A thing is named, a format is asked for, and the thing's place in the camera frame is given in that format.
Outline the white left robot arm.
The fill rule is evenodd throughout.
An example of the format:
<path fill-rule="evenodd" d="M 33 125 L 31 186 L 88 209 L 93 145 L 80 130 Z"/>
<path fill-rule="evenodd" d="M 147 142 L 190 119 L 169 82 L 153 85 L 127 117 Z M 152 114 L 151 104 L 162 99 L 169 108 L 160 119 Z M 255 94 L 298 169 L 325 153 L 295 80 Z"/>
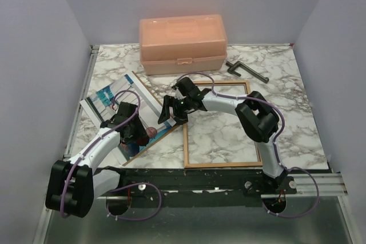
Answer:
<path fill-rule="evenodd" d="M 62 217 L 83 218 L 89 212 L 96 194 L 111 191 L 121 195 L 127 182 L 116 172 L 96 169 L 105 157 L 120 144 L 148 142 L 149 137 L 138 116 L 139 105 L 122 102 L 118 111 L 100 125 L 97 135 L 78 154 L 67 161 L 56 161 L 47 187 L 45 206 L 58 210 Z"/>

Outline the photo print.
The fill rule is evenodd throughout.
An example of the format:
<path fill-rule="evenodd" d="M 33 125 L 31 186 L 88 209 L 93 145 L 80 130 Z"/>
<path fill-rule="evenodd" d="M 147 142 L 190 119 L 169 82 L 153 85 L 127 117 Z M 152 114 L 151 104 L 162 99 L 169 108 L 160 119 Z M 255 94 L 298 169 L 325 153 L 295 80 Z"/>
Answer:
<path fill-rule="evenodd" d="M 111 155 L 117 160 L 119 166 L 127 165 L 127 163 L 140 156 L 178 128 L 172 118 L 163 124 L 159 125 L 157 123 L 162 110 L 162 102 L 157 99 L 151 89 L 133 71 L 127 72 L 120 79 L 82 100 L 81 106 L 93 124 L 96 127 L 100 127 L 102 122 L 107 121 L 117 113 L 121 102 L 135 105 L 138 103 L 136 96 L 129 91 L 137 93 L 141 100 L 139 116 L 142 125 L 144 128 L 155 128 L 157 135 L 150 139 L 146 146 L 119 145 L 116 149 L 113 149 Z"/>

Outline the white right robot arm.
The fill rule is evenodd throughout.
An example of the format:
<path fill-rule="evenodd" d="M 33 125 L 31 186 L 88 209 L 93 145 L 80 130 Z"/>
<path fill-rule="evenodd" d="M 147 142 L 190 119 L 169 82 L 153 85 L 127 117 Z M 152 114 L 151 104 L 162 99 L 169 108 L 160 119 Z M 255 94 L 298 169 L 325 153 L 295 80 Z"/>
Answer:
<path fill-rule="evenodd" d="M 284 187 L 281 176 L 285 168 L 281 164 L 276 138 L 279 136 L 279 121 L 283 116 L 267 102 L 261 93 L 253 91 L 248 95 L 219 94 L 212 87 L 203 90 L 193 83 L 189 77 L 181 77 L 172 86 L 174 96 L 164 96 L 158 123 L 162 124 L 173 114 L 179 125 L 188 122 L 188 115 L 195 111 L 218 111 L 238 117 L 245 134 L 260 149 L 264 189 L 277 193 Z"/>

